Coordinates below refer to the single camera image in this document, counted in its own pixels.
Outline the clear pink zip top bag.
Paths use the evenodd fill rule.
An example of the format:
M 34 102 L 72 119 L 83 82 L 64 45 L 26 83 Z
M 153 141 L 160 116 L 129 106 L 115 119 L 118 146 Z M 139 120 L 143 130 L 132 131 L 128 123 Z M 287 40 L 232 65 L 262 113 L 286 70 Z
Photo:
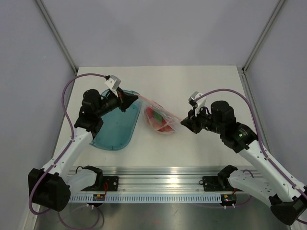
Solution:
M 145 124 L 153 131 L 171 135 L 176 133 L 181 118 L 174 115 L 157 102 L 150 100 L 140 94 L 136 94 L 141 101 L 141 115 Z

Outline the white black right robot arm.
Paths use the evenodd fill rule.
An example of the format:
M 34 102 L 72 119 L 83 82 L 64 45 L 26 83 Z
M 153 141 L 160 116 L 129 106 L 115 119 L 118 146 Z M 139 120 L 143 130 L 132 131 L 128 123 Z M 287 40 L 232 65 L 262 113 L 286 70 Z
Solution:
M 260 148 L 259 137 L 247 125 L 236 120 L 233 108 L 226 101 L 211 104 L 211 113 L 203 103 L 189 101 L 192 109 L 181 124 L 198 134 L 211 131 L 235 153 L 247 160 L 261 173 L 263 181 L 244 175 L 237 167 L 228 165 L 217 174 L 220 188 L 231 187 L 249 193 L 266 204 L 274 216 L 285 225 L 292 225 L 307 208 L 307 187 L 294 177 L 266 150 Z

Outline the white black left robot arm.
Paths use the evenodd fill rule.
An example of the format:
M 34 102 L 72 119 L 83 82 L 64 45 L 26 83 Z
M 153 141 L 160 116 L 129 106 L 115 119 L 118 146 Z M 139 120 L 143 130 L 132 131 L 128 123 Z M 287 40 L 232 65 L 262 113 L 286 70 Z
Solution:
M 83 94 L 79 116 L 67 145 L 41 169 L 33 168 L 28 174 L 28 205 L 33 214 L 40 213 L 32 204 L 60 212 L 75 193 L 85 188 L 97 191 L 105 186 L 103 171 L 94 166 L 85 166 L 73 176 L 68 173 L 84 148 L 99 133 L 103 126 L 102 116 L 117 108 L 125 112 L 136 100 L 137 95 L 122 89 L 108 90 L 105 96 L 95 89 Z

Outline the red strawberry bunch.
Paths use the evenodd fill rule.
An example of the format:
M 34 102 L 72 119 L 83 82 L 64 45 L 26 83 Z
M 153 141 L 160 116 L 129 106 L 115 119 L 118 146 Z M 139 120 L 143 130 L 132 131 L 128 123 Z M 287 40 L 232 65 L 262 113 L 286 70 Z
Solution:
M 156 112 L 151 107 L 146 107 L 144 112 L 144 119 L 148 126 L 150 126 L 154 131 L 162 134 L 171 134 L 175 130 L 167 123 L 164 117 Z

